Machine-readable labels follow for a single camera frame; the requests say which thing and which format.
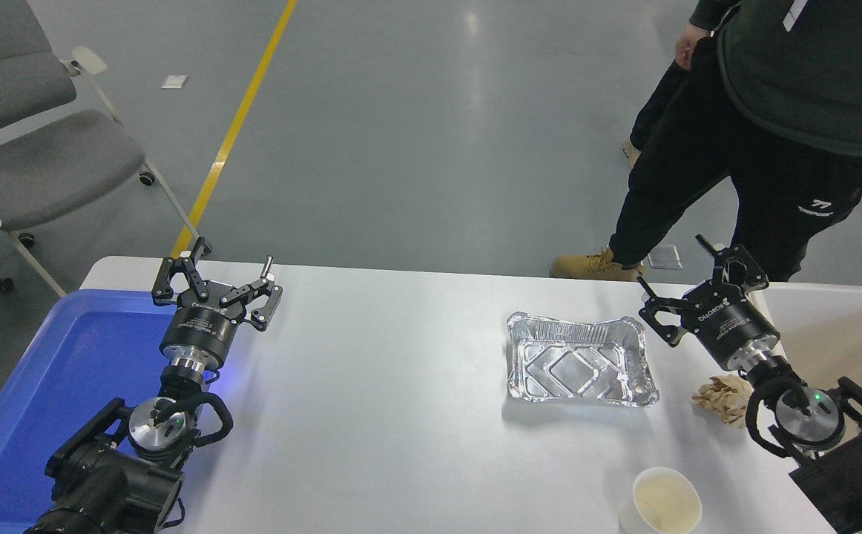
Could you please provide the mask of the person's hand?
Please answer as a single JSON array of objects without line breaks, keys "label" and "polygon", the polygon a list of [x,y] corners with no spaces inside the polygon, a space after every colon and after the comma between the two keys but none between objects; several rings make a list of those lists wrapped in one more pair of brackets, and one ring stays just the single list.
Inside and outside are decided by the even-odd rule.
[{"label": "person's hand", "polygon": [[696,45],[702,39],[709,37],[712,30],[686,24],[675,43],[674,61],[682,70],[690,70],[691,58]]}]

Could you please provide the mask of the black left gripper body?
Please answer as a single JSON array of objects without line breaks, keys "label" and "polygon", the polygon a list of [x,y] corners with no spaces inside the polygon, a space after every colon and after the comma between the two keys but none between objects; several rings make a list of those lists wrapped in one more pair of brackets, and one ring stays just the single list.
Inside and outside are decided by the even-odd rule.
[{"label": "black left gripper body", "polygon": [[223,367],[239,322],[245,317],[242,303],[223,305],[220,298],[234,290],[224,283],[208,283],[208,299],[200,302],[188,289],[177,298],[177,310],[161,340],[161,354],[168,359],[194,355],[206,367]]}]

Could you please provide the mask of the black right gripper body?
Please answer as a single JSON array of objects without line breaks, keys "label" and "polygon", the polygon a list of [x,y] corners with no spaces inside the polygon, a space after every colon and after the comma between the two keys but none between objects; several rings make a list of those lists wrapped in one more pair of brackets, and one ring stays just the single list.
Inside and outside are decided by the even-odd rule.
[{"label": "black right gripper body", "polygon": [[688,332],[722,369],[742,369],[737,353],[757,339],[776,344],[780,334],[747,300],[742,287],[730,283],[703,283],[688,291]]}]

